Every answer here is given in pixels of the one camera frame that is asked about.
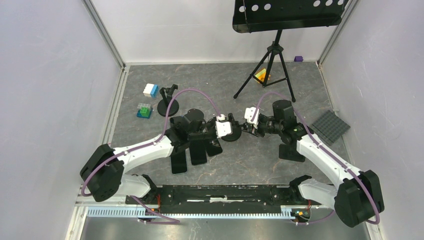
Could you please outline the black round-base phone stand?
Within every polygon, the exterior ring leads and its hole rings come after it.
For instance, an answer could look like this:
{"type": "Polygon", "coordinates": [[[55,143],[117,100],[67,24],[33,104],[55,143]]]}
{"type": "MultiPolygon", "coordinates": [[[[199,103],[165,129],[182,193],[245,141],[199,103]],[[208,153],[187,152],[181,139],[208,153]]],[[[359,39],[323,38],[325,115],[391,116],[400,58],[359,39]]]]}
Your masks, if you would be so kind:
{"type": "Polygon", "coordinates": [[[225,142],[235,142],[241,137],[242,132],[246,129],[246,125],[244,123],[239,123],[232,113],[228,114],[227,120],[230,122],[231,133],[222,136],[221,139],[225,142]]]}

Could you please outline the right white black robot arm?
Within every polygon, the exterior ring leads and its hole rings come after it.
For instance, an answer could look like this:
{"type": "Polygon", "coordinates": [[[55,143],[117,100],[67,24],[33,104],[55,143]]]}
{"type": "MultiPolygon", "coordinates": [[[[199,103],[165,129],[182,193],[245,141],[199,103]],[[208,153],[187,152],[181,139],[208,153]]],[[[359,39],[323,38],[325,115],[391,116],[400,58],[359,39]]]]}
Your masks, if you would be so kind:
{"type": "Polygon", "coordinates": [[[277,100],[273,115],[266,116],[257,107],[244,112],[243,130],[257,137],[279,135],[279,158],[294,162],[311,161],[330,180],[322,183],[309,175],[290,182],[289,199],[295,204],[306,200],[329,207],[348,227],[363,222],[379,224],[385,209],[380,179],[372,171],[363,171],[329,149],[306,124],[299,122],[292,102],[277,100]]]}

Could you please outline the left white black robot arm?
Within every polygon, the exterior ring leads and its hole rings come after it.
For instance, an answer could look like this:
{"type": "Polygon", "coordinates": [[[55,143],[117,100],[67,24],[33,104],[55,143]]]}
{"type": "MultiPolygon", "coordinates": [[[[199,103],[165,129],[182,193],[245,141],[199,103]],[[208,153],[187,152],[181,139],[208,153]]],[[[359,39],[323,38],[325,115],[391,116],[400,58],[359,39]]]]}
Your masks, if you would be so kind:
{"type": "Polygon", "coordinates": [[[215,122],[225,115],[205,121],[199,109],[190,109],[183,116],[170,118],[170,127],[152,139],[125,147],[100,145],[80,171],[84,181],[81,194],[103,202],[114,195],[135,196],[145,204],[157,198],[154,183],[146,174],[128,175],[127,172],[153,160],[170,158],[173,174],[187,171],[187,156],[194,166],[207,163],[211,148],[217,140],[215,122]]]}

